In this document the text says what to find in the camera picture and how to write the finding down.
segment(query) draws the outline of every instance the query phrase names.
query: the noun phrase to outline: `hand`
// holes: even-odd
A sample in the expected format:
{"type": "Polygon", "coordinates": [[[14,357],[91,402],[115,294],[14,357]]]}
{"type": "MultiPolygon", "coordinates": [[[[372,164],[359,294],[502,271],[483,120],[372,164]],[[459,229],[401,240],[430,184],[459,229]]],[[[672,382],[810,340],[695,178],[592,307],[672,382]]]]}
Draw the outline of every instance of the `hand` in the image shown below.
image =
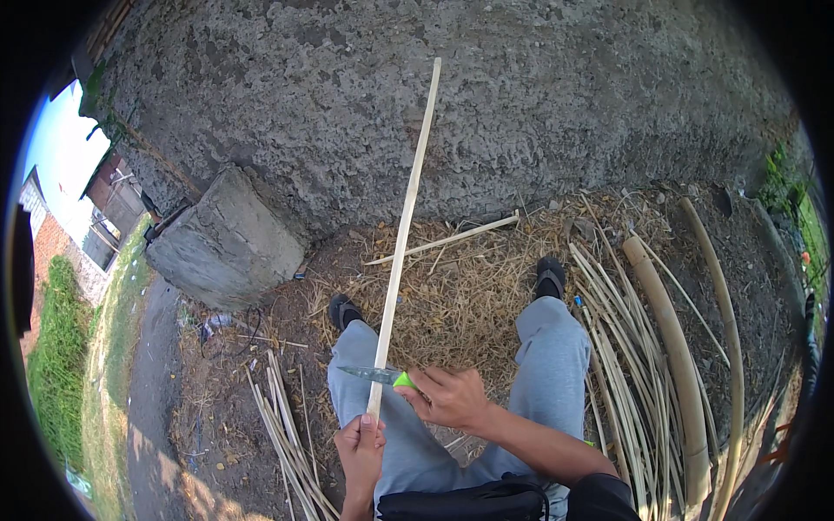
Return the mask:
{"type": "Polygon", "coordinates": [[[385,423],[376,423],[369,414],[360,414],[336,433],[334,441],[344,469],[345,505],[368,508],[374,500],[374,487],[382,477],[382,451],[385,423]]]}
{"type": "Polygon", "coordinates": [[[406,386],[397,386],[394,391],[411,403],[420,419],[467,434],[478,432],[489,421],[487,413],[494,404],[486,399],[484,382],[477,369],[448,373],[436,367],[425,372],[411,368],[408,375],[420,388],[419,392],[406,386]]]}

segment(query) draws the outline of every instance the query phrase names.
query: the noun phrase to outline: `right hand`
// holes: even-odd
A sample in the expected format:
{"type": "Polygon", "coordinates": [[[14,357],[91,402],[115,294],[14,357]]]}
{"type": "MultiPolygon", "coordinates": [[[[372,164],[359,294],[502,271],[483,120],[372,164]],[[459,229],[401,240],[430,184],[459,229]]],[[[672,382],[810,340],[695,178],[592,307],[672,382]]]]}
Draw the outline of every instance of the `right hand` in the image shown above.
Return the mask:
{"type": "Polygon", "coordinates": [[[477,369],[448,373],[436,367],[425,371],[413,367],[408,375],[420,390],[397,386],[394,391],[411,403],[420,419],[467,434],[477,432],[484,421],[489,421],[487,413],[495,405],[486,399],[477,369]]]}

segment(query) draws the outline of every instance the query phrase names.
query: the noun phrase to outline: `leg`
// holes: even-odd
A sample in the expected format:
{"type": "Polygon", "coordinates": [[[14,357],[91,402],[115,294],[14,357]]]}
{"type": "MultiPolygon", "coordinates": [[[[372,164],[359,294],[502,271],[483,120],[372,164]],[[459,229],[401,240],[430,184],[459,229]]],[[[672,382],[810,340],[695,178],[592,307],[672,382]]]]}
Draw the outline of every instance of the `leg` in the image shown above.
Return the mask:
{"type": "MultiPolygon", "coordinates": [[[[365,412],[370,382],[339,369],[344,365],[373,366],[378,337],[361,320],[351,320],[333,346],[327,372],[330,396],[345,426],[365,412]]],[[[460,480],[460,467],[443,448],[417,414],[393,388],[384,386],[379,417],[385,422],[385,451],[382,479],[374,491],[374,502],[387,493],[417,491],[445,492],[460,480]]]]}
{"type": "MultiPolygon", "coordinates": [[[[582,439],[585,372],[590,356],[587,333],[564,302],[549,296],[537,298],[527,306],[515,326],[521,339],[515,355],[519,372],[510,391],[508,409],[582,439]]],[[[475,486],[479,480],[484,483],[500,479],[505,472],[528,474],[533,470],[490,443],[467,469],[467,484],[475,486]]]]}

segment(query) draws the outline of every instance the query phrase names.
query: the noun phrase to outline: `black sandal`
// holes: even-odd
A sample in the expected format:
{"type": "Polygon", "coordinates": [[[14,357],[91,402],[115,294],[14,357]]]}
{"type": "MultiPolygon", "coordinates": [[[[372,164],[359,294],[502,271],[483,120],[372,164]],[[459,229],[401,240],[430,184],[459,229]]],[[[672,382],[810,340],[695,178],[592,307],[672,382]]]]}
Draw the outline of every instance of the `black sandal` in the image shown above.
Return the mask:
{"type": "Polygon", "coordinates": [[[533,286],[535,297],[551,296],[561,300],[565,294],[565,269],[559,261],[550,255],[542,257],[535,265],[535,272],[538,274],[533,286]],[[544,281],[552,283],[552,287],[549,283],[542,285],[544,281]]]}
{"type": "Polygon", "coordinates": [[[336,329],[340,332],[344,331],[345,328],[348,327],[351,320],[364,321],[362,319],[362,313],[356,306],[354,306],[354,303],[350,301],[350,297],[344,293],[334,295],[333,298],[330,299],[328,314],[330,315],[330,322],[332,322],[336,329]]]}

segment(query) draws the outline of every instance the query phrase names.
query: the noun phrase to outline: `sky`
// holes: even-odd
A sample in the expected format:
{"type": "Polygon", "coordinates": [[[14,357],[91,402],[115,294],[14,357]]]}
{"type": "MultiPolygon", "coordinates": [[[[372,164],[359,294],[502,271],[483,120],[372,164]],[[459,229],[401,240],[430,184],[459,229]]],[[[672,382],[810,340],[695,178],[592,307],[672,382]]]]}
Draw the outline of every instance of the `sky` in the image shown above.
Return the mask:
{"type": "Polygon", "coordinates": [[[110,146],[101,130],[86,141],[96,120],[78,116],[82,89],[71,83],[54,101],[44,98],[26,151],[24,178],[38,166],[49,211],[79,245],[90,227],[93,202],[78,201],[93,170],[110,146]]]}

